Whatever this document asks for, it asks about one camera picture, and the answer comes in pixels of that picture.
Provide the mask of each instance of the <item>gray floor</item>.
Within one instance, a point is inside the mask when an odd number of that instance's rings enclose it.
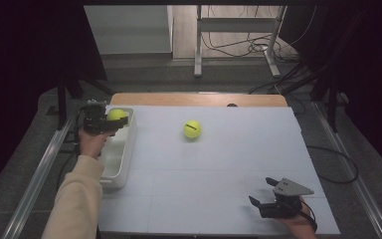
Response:
[[[194,79],[193,61],[172,60],[122,60],[105,59],[109,76],[104,85],[115,92],[218,92],[246,94],[249,88],[273,82],[268,66],[263,59],[246,61],[204,60],[203,77]],[[280,64],[280,70],[286,73],[293,64]],[[88,84],[83,84],[86,91],[84,100],[109,100],[110,96]],[[286,97],[293,108],[302,129],[306,144],[332,147],[321,122],[309,100],[311,86],[295,91]],[[56,116],[48,116],[48,108],[57,103],[56,90],[50,90],[40,97],[39,110],[29,130],[17,150],[12,155],[0,175],[0,237],[16,209],[30,178],[45,152],[58,124]],[[339,136],[348,149],[349,155],[358,164],[360,175],[382,210],[382,158],[368,143],[363,135],[345,115],[344,107],[337,111]],[[63,149],[71,149],[66,144]],[[313,164],[318,173],[329,177],[344,179],[346,174],[338,157],[328,152],[310,149]],[[56,183],[62,165],[68,158],[60,153],[49,173],[42,191],[20,238],[39,238],[52,209],[56,193]],[[74,161],[67,167],[72,168]],[[365,208],[351,184],[337,185],[321,180],[329,200],[341,235],[338,238],[378,238]],[[143,236],[115,235],[104,233],[103,238],[145,238]]]

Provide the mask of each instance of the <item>table surface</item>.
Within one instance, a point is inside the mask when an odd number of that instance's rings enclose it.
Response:
[[[230,103],[239,107],[226,108]],[[265,177],[286,177],[314,190],[305,201],[315,211],[317,232],[339,233],[299,125],[282,96],[116,94],[109,107],[118,106],[134,109],[137,134],[126,184],[104,191],[100,230],[287,234],[276,220],[261,218],[248,198],[273,202]],[[191,117],[203,126],[194,141],[181,133]]]
[[[280,95],[243,94],[188,94],[188,93],[122,93],[111,98],[111,105],[160,106],[160,107],[287,107],[287,101]]]

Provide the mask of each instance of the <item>hand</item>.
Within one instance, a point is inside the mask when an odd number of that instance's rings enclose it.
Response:
[[[302,204],[302,212],[304,212],[306,215],[310,215],[308,207],[303,203]],[[279,222],[281,222],[283,225],[287,227],[289,232],[292,234],[293,237],[296,239],[303,238],[303,239],[311,239],[311,238],[317,238],[315,236],[314,230],[312,229],[311,224],[303,218],[300,215],[297,215],[293,218],[275,218]]]
[[[116,131],[108,131],[98,135],[90,135],[83,129],[79,131],[80,154],[98,159],[98,155],[104,147],[106,139],[114,135]]]

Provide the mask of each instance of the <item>person's arm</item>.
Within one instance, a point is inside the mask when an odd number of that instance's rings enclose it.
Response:
[[[302,212],[306,215],[309,215],[308,207],[303,203],[302,204]],[[293,218],[276,218],[279,222],[281,222],[284,226],[287,227],[290,234],[295,239],[316,239],[314,230],[312,229],[311,224],[302,216],[297,215]]]
[[[96,238],[103,173],[103,165],[96,159],[111,134],[91,136],[80,132],[81,155],[58,190],[42,238]]]

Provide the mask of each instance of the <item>black device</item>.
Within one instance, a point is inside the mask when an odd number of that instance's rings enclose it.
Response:
[[[79,121],[82,113],[84,113],[83,129],[91,135],[97,135],[106,131],[115,131],[128,124],[128,117],[116,120],[107,120],[107,115],[105,114],[106,105],[106,102],[91,100],[88,101],[85,107],[80,108],[77,113],[74,133],[74,144],[76,146],[75,151],[77,155],[80,155]]]
[[[106,131],[115,131],[128,124],[128,117],[116,120],[107,120],[105,114],[106,103],[89,101],[88,105],[83,107],[85,113],[84,130],[90,134],[99,134]]]
[[[287,178],[276,181],[270,177],[266,177],[266,182],[268,185],[274,187],[275,203],[261,203],[256,198],[249,196],[251,204],[259,208],[263,218],[291,218],[301,215],[309,221],[314,231],[317,229],[315,217],[312,219],[309,215],[301,211],[303,202],[299,198],[301,195],[313,194],[313,190]]]

